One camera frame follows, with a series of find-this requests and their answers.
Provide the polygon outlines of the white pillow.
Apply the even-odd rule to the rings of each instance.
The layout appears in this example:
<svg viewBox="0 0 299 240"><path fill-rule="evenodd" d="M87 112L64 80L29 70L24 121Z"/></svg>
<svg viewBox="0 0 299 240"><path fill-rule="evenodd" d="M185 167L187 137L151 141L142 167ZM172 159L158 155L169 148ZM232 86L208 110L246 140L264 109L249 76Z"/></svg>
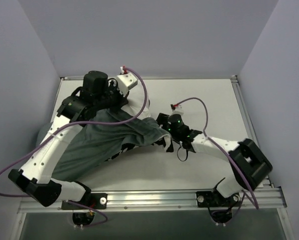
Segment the white pillow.
<svg viewBox="0 0 299 240"><path fill-rule="evenodd" d="M140 112L141 108L143 107L144 100L141 98L128 98L127 100L128 103L124 105L121 109L124 112L128 113L130 116L134 117ZM140 115L137 118L139 120L143 120L150 117L151 117L150 101L147 100L143 111L140 113Z"/></svg>

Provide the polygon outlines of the dark green pillowcase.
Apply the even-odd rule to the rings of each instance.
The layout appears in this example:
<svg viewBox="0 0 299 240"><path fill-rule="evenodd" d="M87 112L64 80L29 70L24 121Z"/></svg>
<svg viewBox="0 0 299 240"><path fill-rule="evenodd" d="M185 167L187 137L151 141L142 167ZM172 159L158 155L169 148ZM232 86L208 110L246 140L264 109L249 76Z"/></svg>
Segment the dark green pillowcase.
<svg viewBox="0 0 299 240"><path fill-rule="evenodd" d="M70 142L52 173L54 179L74 182L87 175L103 162L138 147L161 146L165 152L174 151L171 135L160 128L145 108L141 115L126 123L138 113L124 107L118 112L100 110L93 119L95 124L86 125Z"/></svg>

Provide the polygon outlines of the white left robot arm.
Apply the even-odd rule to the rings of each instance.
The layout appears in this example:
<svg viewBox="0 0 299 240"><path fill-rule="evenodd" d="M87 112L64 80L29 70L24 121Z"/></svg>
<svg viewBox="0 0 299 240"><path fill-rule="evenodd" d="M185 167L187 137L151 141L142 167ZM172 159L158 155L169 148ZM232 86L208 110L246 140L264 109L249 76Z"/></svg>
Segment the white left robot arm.
<svg viewBox="0 0 299 240"><path fill-rule="evenodd" d="M12 169L8 178L44 207L56 201L72 201L79 210L86 209L92 200L90 188L79 182L54 179L53 171L86 121L99 110L118 110L127 104L129 91L137 83L137 78L128 72L114 78L101 71L87 73L82 86L62 101L41 148L20 169Z"/></svg>

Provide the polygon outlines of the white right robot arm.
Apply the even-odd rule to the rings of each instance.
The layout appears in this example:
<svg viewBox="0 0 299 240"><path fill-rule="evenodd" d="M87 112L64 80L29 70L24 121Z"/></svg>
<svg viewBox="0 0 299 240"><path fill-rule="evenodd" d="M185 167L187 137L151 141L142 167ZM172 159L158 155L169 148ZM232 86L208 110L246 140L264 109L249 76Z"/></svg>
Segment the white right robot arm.
<svg viewBox="0 0 299 240"><path fill-rule="evenodd" d="M187 153L206 154L230 164L233 174L217 183L211 194L216 206L224 206L230 196L242 190L254 191L273 170L270 161L252 139L233 141L207 136L185 125L180 114L160 113L156 121Z"/></svg>

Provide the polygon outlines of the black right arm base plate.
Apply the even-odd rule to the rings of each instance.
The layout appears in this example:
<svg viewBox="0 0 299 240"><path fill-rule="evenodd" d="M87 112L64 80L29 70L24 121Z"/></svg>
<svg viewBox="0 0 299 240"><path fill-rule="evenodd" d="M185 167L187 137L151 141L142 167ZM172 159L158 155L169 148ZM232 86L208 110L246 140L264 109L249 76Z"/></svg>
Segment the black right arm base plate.
<svg viewBox="0 0 299 240"><path fill-rule="evenodd" d="M196 202L199 208L229 208L241 199L238 193L223 197L218 191L197 191Z"/></svg>

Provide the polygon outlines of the aluminium right side rail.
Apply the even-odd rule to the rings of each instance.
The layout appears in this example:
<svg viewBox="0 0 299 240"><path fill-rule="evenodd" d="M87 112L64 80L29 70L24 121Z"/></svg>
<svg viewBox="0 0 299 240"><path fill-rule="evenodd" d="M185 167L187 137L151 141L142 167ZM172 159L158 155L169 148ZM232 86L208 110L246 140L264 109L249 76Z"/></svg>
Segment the aluminium right side rail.
<svg viewBox="0 0 299 240"><path fill-rule="evenodd" d="M233 91L234 91L234 94L236 97L236 101L238 103L238 107L240 110L240 114L242 116L242 120L243 120L245 129L246 129L246 132L247 132L247 136L255 144L255 148L254 148L255 150L252 150L252 153L253 154L255 153L256 157L260 157L261 160L265 161L265 163L267 164L266 175L264 176L264 179L262 180L261 183L264 188L274 188L274 185L269 177L269 173L271 173L273 170L273 165L271 164L269 159L265 156L265 154L262 152L262 150L259 146L257 136L256 136L256 133L254 130L254 126L253 126L252 120L250 118L249 112L247 110L247 107L246 107L246 104L245 104L245 101L243 98L243 94L242 94L242 91L241 91L241 88L239 85L238 78L237 77L232 78L230 81L231 81L231 85L232 85L232 88L233 88Z"/></svg>

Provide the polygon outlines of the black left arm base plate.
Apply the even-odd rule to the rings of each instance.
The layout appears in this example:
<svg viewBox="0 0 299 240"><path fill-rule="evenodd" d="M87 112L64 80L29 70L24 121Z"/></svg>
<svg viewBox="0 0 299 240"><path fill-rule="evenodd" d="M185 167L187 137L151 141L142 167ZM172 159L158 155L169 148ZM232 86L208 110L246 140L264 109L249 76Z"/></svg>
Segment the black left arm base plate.
<svg viewBox="0 0 299 240"><path fill-rule="evenodd" d="M81 205L96 209L104 210L107 208L108 194L105 192L92 193L88 200L78 202ZM86 208L63 201L61 203L62 210L85 210Z"/></svg>

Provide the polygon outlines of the aluminium front frame rail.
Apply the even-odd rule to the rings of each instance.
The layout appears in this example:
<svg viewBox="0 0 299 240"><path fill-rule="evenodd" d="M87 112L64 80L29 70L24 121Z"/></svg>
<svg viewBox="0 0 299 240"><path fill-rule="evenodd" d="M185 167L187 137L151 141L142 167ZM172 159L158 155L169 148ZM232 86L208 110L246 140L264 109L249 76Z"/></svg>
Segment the aluminium front frame rail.
<svg viewBox="0 0 299 240"><path fill-rule="evenodd" d="M190 190L154 190L154 191L109 191L103 212L149 212L173 210L227 209L232 203L243 200L242 207L253 209L258 204L260 209L286 208L287 203L281 188L258 188L254 192L256 201L247 193L244 197L238 193L227 200L229 203L216 205L216 201L206 197L202 191Z"/></svg>

